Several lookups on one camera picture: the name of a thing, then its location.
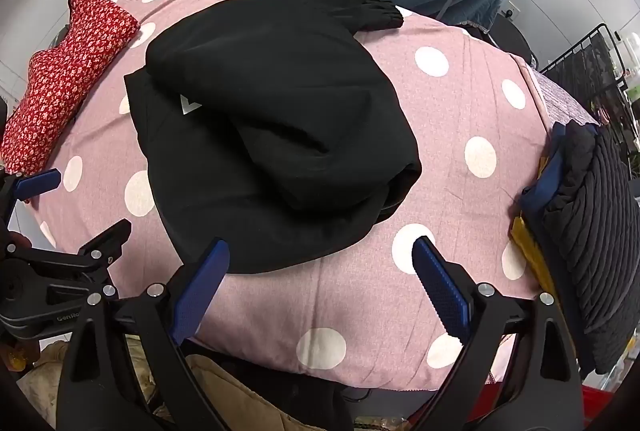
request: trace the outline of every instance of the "metal screw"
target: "metal screw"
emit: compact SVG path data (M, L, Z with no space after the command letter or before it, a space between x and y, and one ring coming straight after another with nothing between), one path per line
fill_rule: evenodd
M481 283L478 285L478 292L480 292L484 297L491 297L495 294L495 288L489 283Z
M86 302L89 303L91 306L95 306L100 302L101 299L102 299L102 296L98 294L98 292L94 292L89 297L87 297Z
M554 297L549 292L542 292L542 294L540 294L540 300L547 306L554 303Z
M158 297L159 295L162 295L162 292L164 292L164 286L159 283L153 283L146 289L146 293L151 297Z

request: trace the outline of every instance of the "yellow fabric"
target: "yellow fabric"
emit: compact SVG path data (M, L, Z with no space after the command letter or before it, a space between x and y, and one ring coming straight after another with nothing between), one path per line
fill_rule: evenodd
M546 267L545 259L542 257L542 252L540 252L540 247L531 236L529 229L521 217L516 217L513 220L511 237L513 237L513 241L516 242L516 245L522 251L542 289L545 292L549 292L554 299L558 299L554 281L551 279L549 269Z

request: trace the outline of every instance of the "beige fabric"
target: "beige fabric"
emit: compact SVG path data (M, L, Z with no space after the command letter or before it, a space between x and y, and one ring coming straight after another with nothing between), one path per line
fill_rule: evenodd
M36 410L56 426L58 384L62 373L67 342L58 341L44 349L35 368L18 381L18 386ZM156 388L142 344L137 337L127 336L127 345L142 393L148 401ZM322 431L306 426L283 413L248 389L207 357L186 358L193 376L232 431ZM171 420L165 406L158 416Z
M186 358L193 376L232 431L321 431L298 422L202 355ZM164 406L158 416L170 419Z

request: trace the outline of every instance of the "red object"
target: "red object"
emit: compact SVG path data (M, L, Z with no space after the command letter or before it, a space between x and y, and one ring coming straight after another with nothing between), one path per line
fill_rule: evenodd
M483 415L486 415L491 411L495 399L498 397L498 392L501 387L500 382L496 384L485 384L484 388L480 392L480 397L478 397L478 402L476 402L476 406L474 407L471 415L469 416L469 421L475 420ZM584 401L584 423L588 425L594 418L598 416L598 413L604 409L604 407L609 403L609 400L613 397L613 393L609 393L608 391L600 391L599 389L593 389L592 387L583 386L582 387L582 399ZM416 411L413 415L409 417L409 422L412 426L414 426L422 414L426 411L428 404L422 406L418 411Z
M27 91L6 123L1 154L9 173L45 168L79 104L140 28L109 0L69 0L69 10L69 32L56 48L31 57Z

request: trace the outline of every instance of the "pillow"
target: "pillow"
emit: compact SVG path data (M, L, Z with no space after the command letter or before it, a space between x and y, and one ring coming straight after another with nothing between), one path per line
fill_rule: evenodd
M69 0L70 27L29 61L27 91L7 121L1 154L9 173L42 171L76 109L140 24L109 0Z

